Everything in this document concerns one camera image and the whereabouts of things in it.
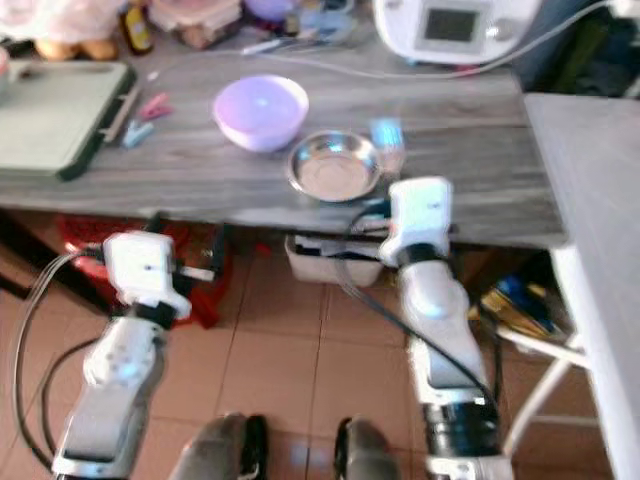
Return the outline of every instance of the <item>wooden tabletop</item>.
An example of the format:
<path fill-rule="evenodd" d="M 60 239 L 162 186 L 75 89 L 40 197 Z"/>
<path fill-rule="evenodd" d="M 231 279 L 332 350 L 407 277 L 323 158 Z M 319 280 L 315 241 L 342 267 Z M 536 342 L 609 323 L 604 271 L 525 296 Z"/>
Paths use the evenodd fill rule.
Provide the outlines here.
<path fill-rule="evenodd" d="M 144 96 L 167 92 L 175 113 L 157 120 L 156 132 L 139 148 L 103 147 L 89 171 L 71 182 L 0 178 L 0 207 L 133 217 L 162 209 L 176 219 L 340 232 L 361 202 L 322 204 L 296 192 L 285 174 L 286 149 L 243 151 L 211 120 L 212 100 L 224 85 L 273 73 L 309 94 L 300 138 L 323 129 L 366 135 L 371 119 L 399 117 L 408 155 L 403 175 L 443 175 L 453 182 L 454 240 L 543 248 L 564 240 L 521 91 L 508 70 L 456 80 L 378 79 L 220 53 L 248 41 L 191 53 L 159 37 L 154 52 L 135 66 Z M 361 28 L 348 49 L 286 56 L 366 72 L 432 71 L 405 65 L 371 26 Z M 152 71 L 159 76 L 148 82 Z M 372 196 L 383 193 L 381 187 Z"/>

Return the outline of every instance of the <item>yellow object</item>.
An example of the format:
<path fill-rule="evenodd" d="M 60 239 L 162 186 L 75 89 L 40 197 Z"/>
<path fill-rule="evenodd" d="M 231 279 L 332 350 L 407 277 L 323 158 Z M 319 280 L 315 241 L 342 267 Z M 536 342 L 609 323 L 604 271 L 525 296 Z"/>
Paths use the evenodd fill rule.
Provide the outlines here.
<path fill-rule="evenodd" d="M 151 47 L 151 35 L 145 23 L 142 11 L 138 7 L 131 7 L 124 18 L 129 32 L 131 46 L 135 50 L 147 50 Z"/>
<path fill-rule="evenodd" d="M 482 298 L 482 305 L 492 312 L 501 323 L 516 332 L 540 339 L 549 337 L 549 332 L 545 331 L 528 315 L 515 308 L 509 298 L 495 288 Z M 479 319 L 478 313 L 474 307 L 469 318 L 471 320 Z"/>

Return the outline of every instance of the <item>brown floor tile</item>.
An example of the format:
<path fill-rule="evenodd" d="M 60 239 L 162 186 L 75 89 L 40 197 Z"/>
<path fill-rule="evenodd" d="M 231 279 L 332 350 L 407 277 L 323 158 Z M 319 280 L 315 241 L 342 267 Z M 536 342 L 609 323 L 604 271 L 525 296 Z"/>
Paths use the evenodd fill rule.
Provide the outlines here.
<path fill-rule="evenodd" d="M 318 337 L 324 286 L 298 282 L 286 257 L 256 256 L 238 329 Z"/>
<path fill-rule="evenodd" d="M 184 446 L 200 425 L 165 418 L 151 418 L 132 480 L 169 478 Z"/>
<path fill-rule="evenodd" d="M 309 437 L 272 432 L 269 436 L 268 478 L 304 480 L 308 456 Z"/>
<path fill-rule="evenodd" d="M 43 302 L 43 307 L 52 312 L 64 313 L 74 318 L 98 317 L 106 320 L 107 316 L 98 312 L 92 305 L 71 293 L 60 284 L 52 285 Z"/>
<path fill-rule="evenodd" d="M 425 461 L 426 457 L 424 452 L 411 453 L 411 478 L 413 480 L 429 480 L 427 478 Z"/>
<path fill-rule="evenodd" d="M 592 428 L 532 424 L 514 462 L 548 468 L 607 472 L 600 431 Z"/>
<path fill-rule="evenodd" d="M 546 370 L 547 367 L 542 364 L 504 362 L 504 392 L 512 416 L 517 414 Z M 596 416 L 591 386 L 585 371 L 578 368 L 571 369 L 540 413 Z"/>
<path fill-rule="evenodd" d="M 398 462 L 400 478 L 411 479 L 412 456 L 407 450 L 393 450 Z M 334 480 L 333 470 L 334 440 L 328 438 L 311 438 L 309 450 L 309 465 L 307 467 L 307 480 Z"/>
<path fill-rule="evenodd" d="M 14 351 L 19 325 L 22 323 L 24 306 L 22 302 L 0 294 L 0 366 L 7 372 L 13 364 Z M 27 405 L 33 399 L 42 377 L 51 362 L 54 353 L 62 348 L 64 332 L 70 318 L 64 313 L 52 312 L 46 308 L 37 311 L 24 354 L 23 394 Z M 9 395 L 8 388 L 2 388 L 3 395 Z"/>
<path fill-rule="evenodd" d="M 206 422 L 215 414 L 233 330 L 199 325 L 169 334 L 166 369 L 154 396 L 152 415 Z"/>
<path fill-rule="evenodd" d="M 235 328 L 238 323 L 252 260 L 252 257 L 249 256 L 234 255 L 229 289 L 218 305 L 220 323 L 216 325 L 217 327 Z"/>
<path fill-rule="evenodd" d="M 402 332 L 362 302 L 349 297 L 338 286 L 330 286 L 329 305 L 322 322 L 322 338 L 366 345 L 403 347 Z M 368 289 L 384 306 L 398 313 L 396 292 L 392 289 Z"/>
<path fill-rule="evenodd" d="M 51 431 L 56 442 L 59 441 L 61 437 L 69 409 L 69 405 L 57 402 L 52 402 L 50 404 L 49 418 L 51 422 Z M 45 448 L 39 427 L 39 410 L 36 407 L 31 407 L 29 409 L 27 425 L 39 444 Z M 2 468 L 0 478 L 2 478 L 2 480 L 50 480 L 51 474 L 45 471 L 23 442 L 20 439 L 17 439 L 11 448 L 11 452 L 6 459 L 4 467 Z"/>
<path fill-rule="evenodd" d="M 548 470 L 536 467 L 519 467 L 516 480 L 607 480 L 608 478 L 594 472 L 575 470 Z"/>
<path fill-rule="evenodd" d="M 334 438 L 345 417 L 374 422 L 396 448 L 410 449 L 407 361 L 403 350 L 323 340 L 312 434 Z"/>
<path fill-rule="evenodd" d="M 8 398 L 0 397 L 0 471 L 16 439 L 16 427 Z"/>
<path fill-rule="evenodd" d="M 237 331 L 218 414 L 266 415 L 272 430 L 309 430 L 318 340 Z"/>

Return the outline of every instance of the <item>pink bowl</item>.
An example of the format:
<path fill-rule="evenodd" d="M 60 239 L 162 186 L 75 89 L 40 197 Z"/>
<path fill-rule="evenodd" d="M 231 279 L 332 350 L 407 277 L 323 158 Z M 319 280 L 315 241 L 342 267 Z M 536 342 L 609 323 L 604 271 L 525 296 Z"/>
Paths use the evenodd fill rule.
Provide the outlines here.
<path fill-rule="evenodd" d="M 295 138 L 309 111 L 304 89 L 275 75 L 246 77 L 227 85 L 213 103 L 224 135 L 252 152 L 273 152 Z"/>

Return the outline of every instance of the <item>white appliance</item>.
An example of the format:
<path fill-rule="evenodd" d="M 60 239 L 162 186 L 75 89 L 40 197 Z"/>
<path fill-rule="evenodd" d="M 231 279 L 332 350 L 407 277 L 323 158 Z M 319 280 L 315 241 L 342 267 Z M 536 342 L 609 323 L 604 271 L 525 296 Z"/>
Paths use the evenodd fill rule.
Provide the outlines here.
<path fill-rule="evenodd" d="M 411 60 L 476 65 L 513 50 L 543 0 L 374 0 L 387 46 Z"/>

